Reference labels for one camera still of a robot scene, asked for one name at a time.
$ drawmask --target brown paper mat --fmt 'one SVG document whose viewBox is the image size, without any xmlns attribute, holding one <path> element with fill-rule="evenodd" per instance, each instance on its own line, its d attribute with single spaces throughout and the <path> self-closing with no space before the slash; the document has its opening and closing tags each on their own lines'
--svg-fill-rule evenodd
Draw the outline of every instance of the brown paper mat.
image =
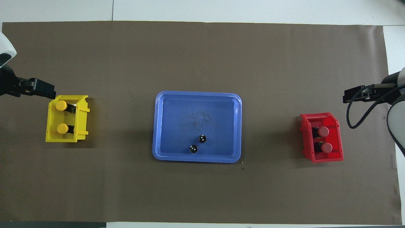
<svg viewBox="0 0 405 228">
<path fill-rule="evenodd" d="M 388 74 L 381 26 L 52 22 L 3 33 L 17 76 L 89 95 L 91 111 L 85 141 L 45 143 L 50 100 L 0 97 L 1 220 L 401 223 L 387 106 L 351 130 L 341 101 Z M 241 96 L 241 159 L 156 160 L 162 90 Z M 340 120 L 345 161 L 303 157 L 298 116 L 319 112 Z"/>
</svg>

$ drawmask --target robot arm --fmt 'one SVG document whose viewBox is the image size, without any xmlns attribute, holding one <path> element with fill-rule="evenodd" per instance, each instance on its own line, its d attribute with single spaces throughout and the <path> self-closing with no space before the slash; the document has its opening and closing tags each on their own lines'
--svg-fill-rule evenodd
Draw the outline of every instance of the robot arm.
<svg viewBox="0 0 405 228">
<path fill-rule="evenodd" d="M 16 54 L 17 52 L 7 37 L 0 33 L 0 96 L 9 94 L 20 97 L 21 94 L 24 94 L 55 99 L 55 86 L 37 78 L 24 79 L 15 76 L 13 69 L 6 63 Z"/>
<path fill-rule="evenodd" d="M 357 124 L 351 125 L 349 111 L 354 101 L 374 101 L 374 104 L 366 111 Z M 385 77 L 381 84 L 363 85 L 345 90 L 343 103 L 349 103 L 346 120 L 352 129 L 357 128 L 376 105 L 381 103 L 391 104 L 391 108 L 387 114 L 388 130 L 405 156 L 405 67 L 401 71 Z"/>
</svg>

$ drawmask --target black ball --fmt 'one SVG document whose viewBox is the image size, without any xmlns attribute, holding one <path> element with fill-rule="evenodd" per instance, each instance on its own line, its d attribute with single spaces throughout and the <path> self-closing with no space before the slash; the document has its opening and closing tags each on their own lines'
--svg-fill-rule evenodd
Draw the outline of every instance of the black ball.
<svg viewBox="0 0 405 228">
<path fill-rule="evenodd" d="M 201 142 L 201 143 L 204 143 L 204 142 L 207 141 L 207 137 L 205 135 L 200 135 L 198 137 L 198 141 Z"/>
<path fill-rule="evenodd" d="M 190 146 L 190 152 L 195 153 L 198 151 L 198 147 L 196 145 L 191 145 Z"/>
</svg>

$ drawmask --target blue tray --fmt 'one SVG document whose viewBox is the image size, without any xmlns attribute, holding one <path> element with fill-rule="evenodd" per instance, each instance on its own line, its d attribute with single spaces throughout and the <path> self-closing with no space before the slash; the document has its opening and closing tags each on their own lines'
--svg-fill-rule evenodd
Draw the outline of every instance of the blue tray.
<svg viewBox="0 0 405 228">
<path fill-rule="evenodd" d="M 162 91 L 156 96 L 152 151 L 159 160 L 234 163 L 241 157 L 241 133 L 242 99 L 236 94 Z M 198 141 L 200 135 L 206 142 Z"/>
</svg>

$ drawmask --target yellow bin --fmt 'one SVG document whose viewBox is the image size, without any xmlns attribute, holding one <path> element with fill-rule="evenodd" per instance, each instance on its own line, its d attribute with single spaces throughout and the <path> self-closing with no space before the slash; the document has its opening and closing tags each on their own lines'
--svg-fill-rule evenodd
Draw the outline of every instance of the yellow bin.
<svg viewBox="0 0 405 228">
<path fill-rule="evenodd" d="M 77 142 L 86 139 L 87 95 L 59 95 L 49 103 L 46 142 Z M 67 104 L 75 105 L 75 113 L 64 111 Z M 73 133 L 67 132 L 68 126 L 74 126 Z"/>
</svg>

